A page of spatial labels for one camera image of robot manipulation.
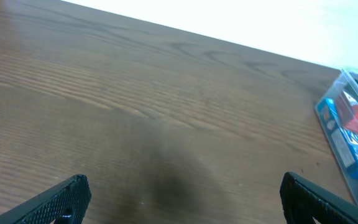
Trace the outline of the red medicine box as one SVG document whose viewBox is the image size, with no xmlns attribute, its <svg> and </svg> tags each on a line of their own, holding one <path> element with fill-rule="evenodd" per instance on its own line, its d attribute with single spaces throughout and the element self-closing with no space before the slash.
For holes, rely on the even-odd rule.
<svg viewBox="0 0 358 224">
<path fill-rule="evenodd" d="M 358 101 L 343 90 L 334 100 L 341 126 L 358 133 Z"/>
</svg>

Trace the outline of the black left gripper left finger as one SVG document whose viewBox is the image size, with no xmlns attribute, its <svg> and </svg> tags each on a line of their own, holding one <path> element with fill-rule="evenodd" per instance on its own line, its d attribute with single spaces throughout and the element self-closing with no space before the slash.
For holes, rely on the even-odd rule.
<svg viewBox="0 0 358 224">
<path fill-rule="evenodd" d="M 87 176 L 74 175 L 0 215 L 0 224 L 81 224 L 91 201 Z"/>
</svg>

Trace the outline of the blue Kool Fever box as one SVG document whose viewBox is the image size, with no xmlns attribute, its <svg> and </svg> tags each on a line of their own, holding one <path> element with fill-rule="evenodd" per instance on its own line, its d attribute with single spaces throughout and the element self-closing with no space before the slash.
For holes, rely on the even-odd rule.
<svg viewBox="0 0 358 224">
<path fill-rule="evenodd" d="M 316 112 L 344 172 L 358 179 L 358 133 L 341 126 L 333 99 L 323 98 L 316 105 Z"/>
</svg>

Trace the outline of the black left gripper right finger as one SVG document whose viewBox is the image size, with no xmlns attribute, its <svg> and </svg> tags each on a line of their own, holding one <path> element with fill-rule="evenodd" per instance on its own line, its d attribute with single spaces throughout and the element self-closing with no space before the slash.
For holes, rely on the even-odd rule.
<svg viewBox="0 0 358 224">
<path fill-rule="evenodd" d="M 286 172 L 280 186 L 288 224 L 358 224 L 358 207 L 294 172 Z"/>
</svg>

